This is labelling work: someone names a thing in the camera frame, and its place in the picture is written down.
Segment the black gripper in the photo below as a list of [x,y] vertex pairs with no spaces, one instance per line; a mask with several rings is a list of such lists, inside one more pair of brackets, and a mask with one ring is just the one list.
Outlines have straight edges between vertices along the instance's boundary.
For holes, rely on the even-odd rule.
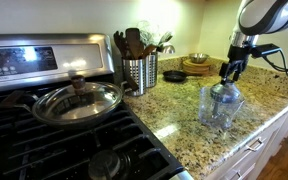
[[241,73],[246,69],[250,51],[253,46],[237,47],[231,45],[228,51],[229,61],[223,63],[219,71],[221,84],[225,85],[229,76],[232,75],[234,81],[238,81]]

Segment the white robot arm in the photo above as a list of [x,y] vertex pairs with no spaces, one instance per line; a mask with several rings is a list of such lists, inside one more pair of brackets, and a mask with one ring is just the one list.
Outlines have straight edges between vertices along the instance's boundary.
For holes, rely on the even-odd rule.
[[231,36],[229,62],[223,63],[219,71],[220,83],[225,85],[237,81],[246,69],[249,55],[262,57],[275,70],[288,74],[285,62],[281,68],[267,58],[280,52],[282,59],[285,59],[279,47],[273,44],[256,45],[259,35],[285,29],[288,29],[288,0],[242,0]]

